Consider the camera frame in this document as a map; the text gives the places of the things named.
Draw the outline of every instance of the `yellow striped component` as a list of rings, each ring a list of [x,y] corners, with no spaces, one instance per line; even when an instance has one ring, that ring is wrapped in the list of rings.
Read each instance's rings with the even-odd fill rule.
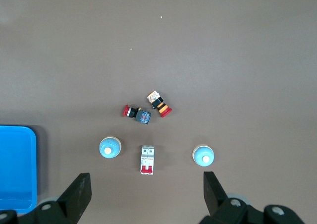
[[[159,109],[163,104],[164,104],[163,102],[160,103],[160,104],[157,106],[157,108]]]
[[[168,106],[167,106],[167,105],[165,105],[162,109],[160,109],[160,110],[159,110],[159,113],[164,112],[167,108],[168,108]]]

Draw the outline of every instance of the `white circuit breaker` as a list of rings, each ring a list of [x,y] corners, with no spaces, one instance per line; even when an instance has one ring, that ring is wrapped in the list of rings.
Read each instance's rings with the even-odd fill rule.
[[[142,146],[141,174],[153,174],[154,170],[154,146]]]

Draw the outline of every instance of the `silver screw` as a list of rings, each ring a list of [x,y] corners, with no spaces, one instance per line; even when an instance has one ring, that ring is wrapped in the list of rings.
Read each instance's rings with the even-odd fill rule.
[[[50,209],[51,208],[51,204],[45,204],[41,207],[41,210],[45,211],[47,209]]]
[[[278,215],[280,215],[280,216],[282,216],[282,215],[285,214],[284,211],[283,211],[281,208],[279,208],[279,207],[272,207],[272,211],[273,211],[275,214],[278,214]]]
[[[237,199],[232,199],[230,203],[231,203],[232,206],[235,206],[235,207],[240,207],[241,206],[241,203]]]
[[[8,216],[7,213],[0,214],[0,220],[6,219],[7,216]]]

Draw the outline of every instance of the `white button top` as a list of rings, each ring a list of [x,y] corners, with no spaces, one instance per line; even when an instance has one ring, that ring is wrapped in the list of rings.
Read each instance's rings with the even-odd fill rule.
[[[107,155],[109,155],[110,153],[111,153],[111,148],[110,147],[107,147],[107,148],[105,148],[105,153],[107,154]]]
[[[204,156],[204,157],[203,157],[203,162],[204,162],[204,163],[208,163],[209,161],[210,161],[209,156]]]

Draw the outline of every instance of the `red cap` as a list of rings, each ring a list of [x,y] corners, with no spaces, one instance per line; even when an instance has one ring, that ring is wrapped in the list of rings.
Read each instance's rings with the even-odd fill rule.
[[[128,112],[129,112],[129,105],[127,104],[125,107],[124,107],[124,110],[123,110],[123,114],[122,116],[127,116]]]
[[[142,166],[141,173],[153,173],[152,166],[149,166],[148,169],[146,169],[145,166]]]
[[[167,116],[171,111],[172,111],[172,109],[169,107],[169,108],[167,108],[164,112],[162,112],[162,113],[160,114],[160,116],[161,116],[161,117],[165,117],[165,116]]]

